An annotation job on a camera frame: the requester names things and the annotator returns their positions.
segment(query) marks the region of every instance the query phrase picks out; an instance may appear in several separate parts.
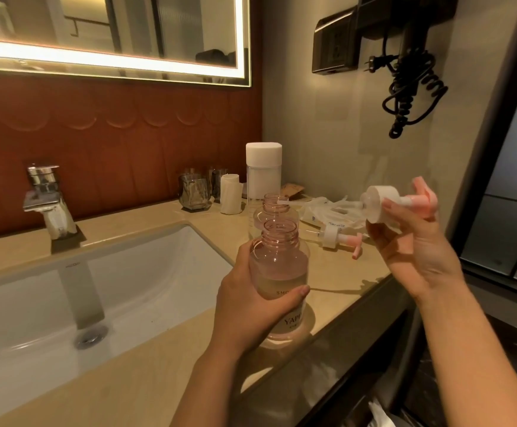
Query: sink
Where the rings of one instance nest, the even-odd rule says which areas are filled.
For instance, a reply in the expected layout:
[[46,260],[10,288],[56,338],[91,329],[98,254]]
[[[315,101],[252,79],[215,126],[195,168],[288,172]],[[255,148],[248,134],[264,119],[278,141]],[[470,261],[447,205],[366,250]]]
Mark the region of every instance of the sink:
[[[0,415],[214,307],[231,268],[182,225],[0,277]],[[108,334],[77,350],[89,298]]]

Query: countertop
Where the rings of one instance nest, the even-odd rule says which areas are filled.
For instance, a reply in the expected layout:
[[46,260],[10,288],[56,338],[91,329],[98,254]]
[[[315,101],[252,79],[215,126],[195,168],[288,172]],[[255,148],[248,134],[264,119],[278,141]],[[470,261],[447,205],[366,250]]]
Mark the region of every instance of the countertop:
[[[0,238],[0,275],[70,256],[107,243],[149,235],[189,224],[231,264],[248,239],[248,215],[220,214],[213,204],[189,213],[177,201],[132,209],[77,222],[86,238],[75,249],[51,253],[47,230]],[[376,248],[364,243],[354,261],[348,248],[327,251],[310,247],[309,285],[304,336],[291,344],[263,344],[241,362],[236,398],[284,366],[362,295],[389,274]],[[191,374],[211,337],[213,309],[84,373],[0,417],[0,426],[153,426],[168,425]]]

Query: mirror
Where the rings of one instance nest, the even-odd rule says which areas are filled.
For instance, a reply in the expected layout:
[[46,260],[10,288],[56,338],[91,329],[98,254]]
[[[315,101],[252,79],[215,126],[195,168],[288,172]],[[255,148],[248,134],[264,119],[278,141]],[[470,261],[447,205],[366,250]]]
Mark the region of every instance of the mirror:
[[249,0],[0,0],[0,70],[250,86]]

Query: wood wall panel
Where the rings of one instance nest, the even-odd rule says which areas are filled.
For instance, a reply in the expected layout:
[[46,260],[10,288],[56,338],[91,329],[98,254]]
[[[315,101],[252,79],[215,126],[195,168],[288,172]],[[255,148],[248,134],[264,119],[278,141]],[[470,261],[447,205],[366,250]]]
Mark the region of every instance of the wood wall panel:
[[173,199],[186,167],[245,178],[262,140],[261,3],[252,0],[253,87],[0,73],[0,235],[38,228],[24,213],[25,165],[60,165],[76,219]]

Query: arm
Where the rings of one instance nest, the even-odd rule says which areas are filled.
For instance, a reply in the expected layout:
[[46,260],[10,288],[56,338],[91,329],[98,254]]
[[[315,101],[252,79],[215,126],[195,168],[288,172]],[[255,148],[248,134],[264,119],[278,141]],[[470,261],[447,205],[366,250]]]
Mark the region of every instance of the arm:
[[517,374],[438,223],[383,202],[404,229],[368,224],[395,278],[415,298],[451,427],[517,427]]
[[242,355],[258,346],[310,291],[308,286],[300,286],[271,301],[262,298],[250,280],[250,244],[240,247],[233,270],[221,282],[211,343],[193,367],[171,427],[226,426]]

